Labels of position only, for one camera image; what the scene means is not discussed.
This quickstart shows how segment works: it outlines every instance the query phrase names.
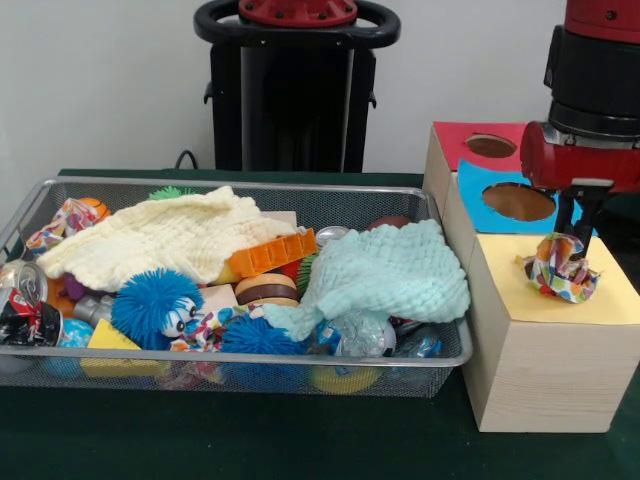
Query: green spiky ball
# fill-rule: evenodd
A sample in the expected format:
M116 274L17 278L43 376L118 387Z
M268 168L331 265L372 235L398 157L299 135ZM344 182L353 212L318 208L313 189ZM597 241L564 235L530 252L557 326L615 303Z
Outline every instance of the green spiky ball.
M311 277L311 265L313 265L316 258L318 258L318 254L313 253L308 257L304 257L300 262L300 268L298 269L298 275L296 276L296 289L298 290L298 295L300 295L300 297L302 297L307 291L309 278Z
M195 192L190 188L179 189L176 187L164 187L149 194L149 200L168 200L170 198L178 198L183 195L192 195L193 193Z

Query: orange plastic toy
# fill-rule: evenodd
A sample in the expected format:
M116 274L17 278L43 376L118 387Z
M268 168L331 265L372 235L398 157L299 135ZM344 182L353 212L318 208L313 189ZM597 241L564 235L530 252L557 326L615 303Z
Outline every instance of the orange plastic toy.
M85 197L81 198L80 201L96 209L96 212L98 212L98 221L96 223L100 223L102 220L111 215L111 210L109 210L109 207L107 207L97 198Z
M276 238L257 247L239 250L228 260L229 267L243 278L255 277L287 263L295 262L316 251L313 229L304 235Z
M73 318L76 302L67 296L60 295L64 291L64 279L62 277L57 280L47 278L47 285L49 286L47 303L60 310L64 318Z

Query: green tablecloth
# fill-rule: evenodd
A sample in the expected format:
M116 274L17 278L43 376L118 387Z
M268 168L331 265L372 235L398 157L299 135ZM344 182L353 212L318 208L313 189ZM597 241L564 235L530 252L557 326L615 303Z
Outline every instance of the green tablecloth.
M65 175L420 186L419 175ZM640 376L604 435L481 434L456 371L433 400L2 388L2 478L638 479Z

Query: orange ball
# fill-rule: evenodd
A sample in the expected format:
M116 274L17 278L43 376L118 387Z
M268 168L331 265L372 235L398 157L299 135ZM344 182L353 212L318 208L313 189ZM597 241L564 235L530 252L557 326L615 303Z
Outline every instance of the orange ball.
M86 197L86 198L81 198L80 201L82 203L89 205L90 207L93 207L96 210L96 212L98 212L98 221L96 223L100 223L102 220L104 220L109 215L111 215L111 210L109 210L109 207L107 207L104 203L102 203L97 198Z

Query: white wall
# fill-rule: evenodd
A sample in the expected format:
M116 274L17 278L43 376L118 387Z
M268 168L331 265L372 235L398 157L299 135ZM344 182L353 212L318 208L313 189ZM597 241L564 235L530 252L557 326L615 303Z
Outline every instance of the white wall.
M213 165L204 0L0 0L0 224L62 167ZM561 0L382 0L402 37L379 50L365 169L422 172L435 119L541 118Z

